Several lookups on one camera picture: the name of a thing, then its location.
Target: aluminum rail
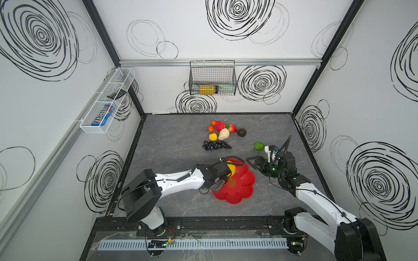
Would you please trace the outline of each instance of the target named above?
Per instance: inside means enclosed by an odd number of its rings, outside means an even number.
[[[228,61],[235,61],[235,66],[254,65],[315,65],[320,66],[320,58],[258,58],[258,59],[127,59],[120,60],[121,67],[149,67],[149,66],[190,66],[190,62],[205,61],[205,66],[221,66]]]

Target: red flower-shaped plate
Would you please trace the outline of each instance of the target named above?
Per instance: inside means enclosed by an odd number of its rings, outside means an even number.
[[[233,163],[241,163],[234,159],[227,159]],[[254,174],[248,170],[248,165],[236,166],[235,174],[228,178],[221,190],[216,193],[212,191],[213,196],[219,200],[226,200],[229,204],[239,204],[243,199],[250,198],[254,192],[252,185],[255,183]]]

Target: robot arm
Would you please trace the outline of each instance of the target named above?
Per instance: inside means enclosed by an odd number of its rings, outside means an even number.
[[[253,168],[267,177],[277,178],[283,189],[306,203],[324,221],[297,207],[285,211],[284,230],[290,234],[298,231],[309,234],[334,253],[338,261],[386,261],[375,225],[367,218],[358,219],[345,211],[297,173],[295,157],[287,152],[289,141],[290,137],[279,150],[268,146],[268,160],[262,156],[247,158]]]
[[[229,158],[242,163],[227,164]],[[124,202],[127,219],[140,220],[154,234],[160,234],[167,226],[164,213],[155,206],[160,198],[189,189],[212,189],[218,192],[233,174],[229,165],[244,164],[241,158],[228,156],[213,165],[197,162],[191,170],[171,174],[154,174],[151,169],[146,169],[122,189],[121,200]]]

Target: red wire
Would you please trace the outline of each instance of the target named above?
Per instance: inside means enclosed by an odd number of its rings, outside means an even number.
[[[176,236],[176,230],[173,227],[168,226],[169,228],[172,228],[174,231],[174,236]]]
[[[168,231],[170,231],[171,233],[173,233],[173,235],[175,235],[174,234],[174,232],[171,230],[171,229],[169,229],[169,228],[166,228]]]

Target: blue package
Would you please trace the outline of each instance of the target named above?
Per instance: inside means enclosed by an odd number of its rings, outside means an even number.
[[[104,109],[99,113],[99,115],[96,117],[94,122],[92,123],[92,126],[103,126],[106,124],[107,119],[110,115],[112,115],[112,112],[115,110],[113,106],[105,105]]]

